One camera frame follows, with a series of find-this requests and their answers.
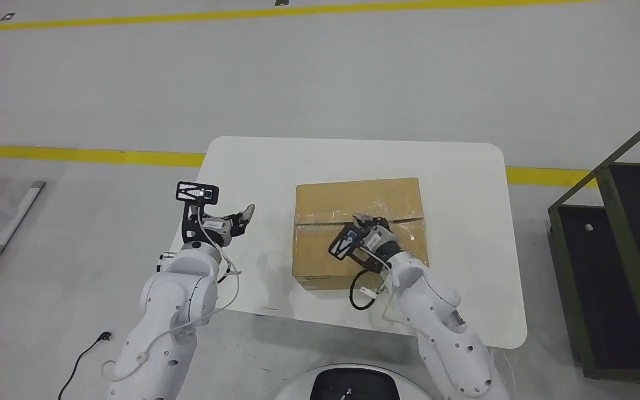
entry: black metal frame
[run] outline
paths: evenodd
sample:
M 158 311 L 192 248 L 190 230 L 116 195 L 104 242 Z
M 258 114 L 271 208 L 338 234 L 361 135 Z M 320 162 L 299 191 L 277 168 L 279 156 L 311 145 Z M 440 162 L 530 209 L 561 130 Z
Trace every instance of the black metal frame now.
M 551 230 L 549 241 L 553 253 L 556 280 L 560 290 L 562 308 L 565 315 L 567 331 L 571 341 L 574 357 L 583 368 L 584 375 L 594 379 L 612 379 L 620 381 L 640 382 L 640 369 L 606 369 L 596 365 L 591 341 L 587 331 L 583 308 L 580 303 L 578 289 L 574 277 L 573 267 L 560 218 L 560 207 L 575 195 L 580 189 L 596 179 L 602 194 L 607 217 L 611 225 L 618 252 L 622 259 L 624 270 L 630 282 L 630 288 L 640 310 L 640 252 L 636 245 L 631 226 L 625 215 L 615 181 L 610 167 L 623 154 L 640 142 L 640 132 L 625 142 L 611 156 L 589 172 L 580 182 L 558 199 L 548 209 Z

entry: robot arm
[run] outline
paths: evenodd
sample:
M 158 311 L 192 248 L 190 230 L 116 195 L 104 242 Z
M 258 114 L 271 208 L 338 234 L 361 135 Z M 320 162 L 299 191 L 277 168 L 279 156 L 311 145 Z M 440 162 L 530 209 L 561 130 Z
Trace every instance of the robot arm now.
M 103 365 L 103 374 L 111 382 L 109 400 L 174 400 L 195 353 L 196 326 L 208 324 L 213 314 L 226 307 L 215 309 L 219 266 L 225 257 L 221 248 L 244 233 L 255 207 L 212 217 L 204 212 L 204 205 L 217 203 L 218 188 L 187 182 L 178 184 L 176 198 L 185 202 L 185 243 L 178 253 L 165 253 L 164 268 L 159 266 L 147 280 L 140 296 L 142 320 L 127 336 L 118 361 L 105 363 L 115 363 L 113 371 L 104 373 Z M 235 269 L 228 260 L 227 264 Z M 227 273 L 236 274 L 239 288 L 238 272 Z
M 417 332 L 420 356 L 444 398 L 509 399 L 487 348 L 458 314 L 458 292 L 402 250 L 386 220 L 355 218 L 356 223 L 343 229 L 329 252 L 338 259 L 350 256 L 365 269 L 383 275 L 404 324 Z M 370 257 L 356 257 L 356 249 Z

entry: floor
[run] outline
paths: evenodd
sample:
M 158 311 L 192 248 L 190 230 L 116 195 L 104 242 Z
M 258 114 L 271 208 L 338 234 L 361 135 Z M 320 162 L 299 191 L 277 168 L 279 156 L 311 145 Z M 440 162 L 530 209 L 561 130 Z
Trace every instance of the floor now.
M 0 16 L 232 4 L 56 1 L 3 0 Z M 640 126 L 638 16 L 640 4 L 611 0 L 0 30 L 0 145 L 201 152 L 221 135 L 472 141 L 498 145 L 511 166 L 589 168 Z M 10 183 L 0 188 L 48 182 L 0 256 L 3 398 L 54 397 L 77 354 L 113 329 L 65 399 L 106 395 L 99 366 L 140 312 L 138 290 L 105 293 L 101 280 L 114 274 L 142 289 L 180 220 L 175 182 L 196 175 L 0 159 L 0 180 Z M 546 208 L 565 190 L 510 186 L 529 334 L 516 350 L 496 350 L 496 363 L 514 399 L 637 399 L 640 386 L 585 379 L 574 366 L 546 238 Z M 79 311 L 87 304 L 91 312 Z M 387 367 L 433 390 L 408 337 L 225 312 L 199 341 L 180 399 L 265 399 L 300 372 L 341 361 Z

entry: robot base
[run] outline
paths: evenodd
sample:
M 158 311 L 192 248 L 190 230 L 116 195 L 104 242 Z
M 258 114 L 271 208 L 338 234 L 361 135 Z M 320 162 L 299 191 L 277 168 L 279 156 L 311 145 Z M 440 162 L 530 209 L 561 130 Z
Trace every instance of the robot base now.
M 384 368 L 335 364 L 294 378 L 272 400 L 433 400 L 415 383 Z

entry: white table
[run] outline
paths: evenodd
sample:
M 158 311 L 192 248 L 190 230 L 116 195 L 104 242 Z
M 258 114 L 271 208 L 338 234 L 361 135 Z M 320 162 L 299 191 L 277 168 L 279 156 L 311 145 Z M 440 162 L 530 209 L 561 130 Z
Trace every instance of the white table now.
M 490 144 L 220 137 L 197 181 L 220 187 L 226 215 L 255 203 L 247 233 L 227 253 L 241 269 L 230 310 L 407 334 L 380 318 L 386 299 L 351 308 L 346 291 L 307 291 L 291 276 L 295 188 L 301 183 L 417 177 L 430 267 L 462 296 L 459 311 L 488 346 L 527 336 L 502 152 Z M 172 250 L 182 245 L 180 228 Z M 235 292 L 220 285 L 218 305 Z

